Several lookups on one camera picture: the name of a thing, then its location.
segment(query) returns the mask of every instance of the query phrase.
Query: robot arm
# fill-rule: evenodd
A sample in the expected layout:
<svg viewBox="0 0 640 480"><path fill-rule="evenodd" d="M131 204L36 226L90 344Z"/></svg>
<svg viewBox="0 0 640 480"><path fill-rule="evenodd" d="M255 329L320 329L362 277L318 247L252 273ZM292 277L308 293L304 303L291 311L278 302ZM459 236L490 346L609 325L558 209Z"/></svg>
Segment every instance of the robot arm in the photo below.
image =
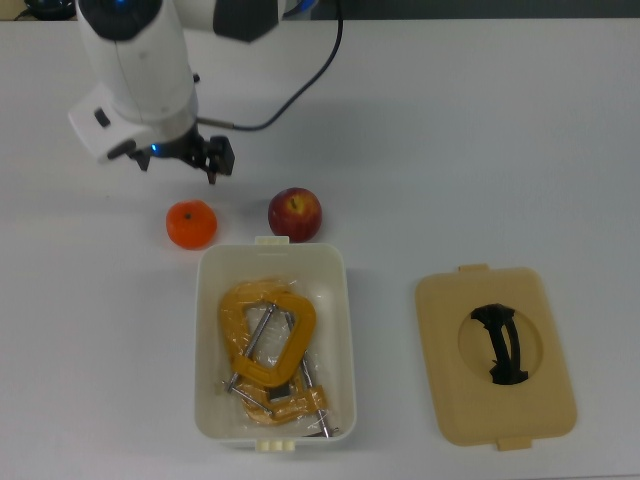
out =
<svg viewBox="0 0 640 480"><path fill-rule="evenodd" d="M253 41L278 24L278 0L78 0L81 37L98 85L69 112L77 135L99 161L121 156L143 171L152 157L176 158L230 175L226 137L198 133L197 78L183 27Z"/></svg>

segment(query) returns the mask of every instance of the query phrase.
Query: beige lid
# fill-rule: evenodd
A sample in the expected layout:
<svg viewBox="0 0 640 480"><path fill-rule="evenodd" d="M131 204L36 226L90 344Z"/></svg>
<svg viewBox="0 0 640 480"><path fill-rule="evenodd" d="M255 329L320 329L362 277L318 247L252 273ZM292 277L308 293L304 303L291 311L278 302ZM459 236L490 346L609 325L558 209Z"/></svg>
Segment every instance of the beige lid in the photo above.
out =
<svg viewBox="0 0 640 480"><path fill-rule="evenodd" d="M502 337L494 338L502 343L502 355L476 310L487 306L493 313L496 306L508 312L511 325L498 326ZM571 383L535 272L473 265L426 277L416 289L416 307L433 403L449 441L463 446L495 443L499 450L513 450L531 447L534 438L571 431L576 422ZM512 343L514 335L519 342ZM519 361L512 348L518 343ZM504 362L505 355L510 362ZM503 361L496 363L496 357ZM498 370L518 370L518 363L526 373L506 376L518 380L494 383Z"/></svg>

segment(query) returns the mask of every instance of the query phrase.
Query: lid handle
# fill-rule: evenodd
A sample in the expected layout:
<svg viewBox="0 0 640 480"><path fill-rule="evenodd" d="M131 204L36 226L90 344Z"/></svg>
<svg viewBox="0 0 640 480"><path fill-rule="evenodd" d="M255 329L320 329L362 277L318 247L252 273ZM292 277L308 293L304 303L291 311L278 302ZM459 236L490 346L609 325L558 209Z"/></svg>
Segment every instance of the lid handle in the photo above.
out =
<svg viewBox="0 0 640 480"><path fill-rule="evenodd" d="M495 367L489 372L497 385L515 385L529 378L528 372L520 370L520 340L513 322L515 310L499 303L485 305L471 312L471 318L478 320L488 330L491 345L496 353ZM502 327L507 328L511 344L511 357L502 335Z"/></svg>

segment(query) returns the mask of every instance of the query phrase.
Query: table surface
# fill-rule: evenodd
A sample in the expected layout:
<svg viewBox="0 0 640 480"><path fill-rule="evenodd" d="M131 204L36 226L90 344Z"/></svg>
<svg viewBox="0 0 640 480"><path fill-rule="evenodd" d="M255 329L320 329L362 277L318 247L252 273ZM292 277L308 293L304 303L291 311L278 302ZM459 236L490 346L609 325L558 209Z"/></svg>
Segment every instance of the table surface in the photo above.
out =
<svg viewBox="0 0 640 480"><path fill-rule="evenodd" d="M201 113L267 118L335 28L288 23L251 46L187 32ZM66 118L95 82L76 24L6 24L0 55L4 478L640 475L640 21L347 22L285 116L229 135L235 171L215 187L177 161L89 157ZM173 246L164 215L204 199L216 242L249 244L294 185L321 199L317 241L347 267L358 424L295 456L231 450L193 420L202 253ZM413 295L471 263L542 277L570 434L500 453L439 432Z"/></svg>

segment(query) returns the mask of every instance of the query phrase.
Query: apple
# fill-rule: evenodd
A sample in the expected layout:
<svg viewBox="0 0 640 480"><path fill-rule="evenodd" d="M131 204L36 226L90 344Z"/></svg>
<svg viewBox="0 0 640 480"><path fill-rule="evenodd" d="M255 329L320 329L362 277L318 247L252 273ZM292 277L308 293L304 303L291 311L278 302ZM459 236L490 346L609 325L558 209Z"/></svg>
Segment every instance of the apple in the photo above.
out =
<svg viewBox="0 0 640 480"><path fill-rule="evenodd" d="M311 240L322 224L322 207L305 188L288 188L269 203L269 226L274 235L287 236L293 243Z"/></svg>

